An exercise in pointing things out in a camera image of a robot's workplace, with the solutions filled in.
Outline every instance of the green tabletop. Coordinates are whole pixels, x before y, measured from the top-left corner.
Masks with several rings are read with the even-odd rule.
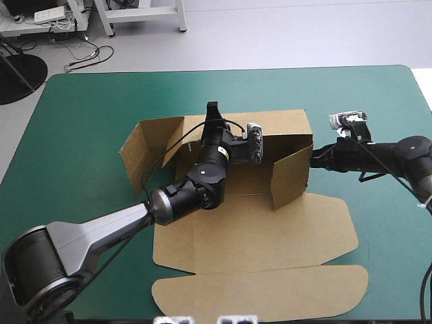
[[[81,222],[140,201],[118,151],[140,119],[306,109],[315,146],[335,141],[328,115],[362,110],[376,142],[432,137],[431,112],[404,66],[282,70],[69,74],[52,77],[0,186],[0,246],[55,220]],[[150,188],[172,179],[159,172]],[[419,288],[432,259],[432,221],[390,177],[360,184],[358,174],[314,169],[309,192],[344,199],[360,240],[332,264],[369,271],[362,302],[344,319],[418,318]],[[77,318],[160,314],[152,283],[183,275],[152,260],[153,229],[130,243],[70,307]]]

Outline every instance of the box flap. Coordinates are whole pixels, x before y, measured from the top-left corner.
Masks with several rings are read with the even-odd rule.
[[[153,298],[168,316],[215,323],[226,314],[254,314],[262,322],[331,317],[353,309],[366,292],[359,265],[212,273],[161,279]]]
[[[154,261],[193,273],[321,265],[358,246],[346,203],[304,193],[273,209],[268,194],[228,196],[170,226],[156,226]]]
[[[138,195],[142,191],[144,173],[165,151],[168,139],[183,119],[184,117],[171,117],[143,120],[132,130],[119,153],[135,194]]]
[[[276,161],[271,178],[273,206],[279,208],[300,196],[306,190],[309,179],[309,158],[313,146],[309,145]]]

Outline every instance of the cardboard box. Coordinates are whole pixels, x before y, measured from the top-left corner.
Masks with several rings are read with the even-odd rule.
[[[226,314],[255,314],[260,321],[330,317],[354,308],[368,274],[358,265],[322,265],[357,248],[358,239],[344,201],[304,193],[312,152],[306,113],[223,116],[263,127],[264,163],[232,165],[218,208],[156,226],[156,264],[195,274],[156,281],[159,308],[197,323]],[[154,159],[204,119],[161,118],[135,127],[120,151],[135,193]],[[197,130],[185,138],[161,166],[173,161],[182,177],[196,161],[200,136]]]

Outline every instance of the gray floor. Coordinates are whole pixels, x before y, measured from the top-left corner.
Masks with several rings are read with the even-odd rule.
[[[115,47],[108,62],[83,72],[225,70],[404,64],[432,68],[432,1],[184,0],[188,31],[176,20],[116,25],[103,32],[97,14],[88,35]],[[153,5],[173,3],[154,0]],[[64,73],[69,51],[37,37],[33,53]],[[77,56],[92,49],[68,43]],[[0,106],[0,180],[42,89]]]

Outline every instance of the robotic arm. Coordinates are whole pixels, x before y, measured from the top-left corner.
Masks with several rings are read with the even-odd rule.
[[[223,202],[228,166],[261,164],[262,130],[249,123],[234,136],[217,109],[207,104],[198,163],[186,177],[151,191],[149,201],[75,224],[55,221],[34,227],[3,252],[0,323],[46,323],[80,293],[97,272],[102,253],[158,223],[168,225],[198,209]]]
[[[366,114],[360,111],[331,115],[331,128],[341,137],[335,144],[314,150],[310,166],[337,172],[359,171],[360,182],[384,176],[390,170],[408,180],[416,197],[430,209],[432,141],[424,136],[411,136],[397,143],[374,143],[366,122]],[[366,172],[376,174],[365,177]]]

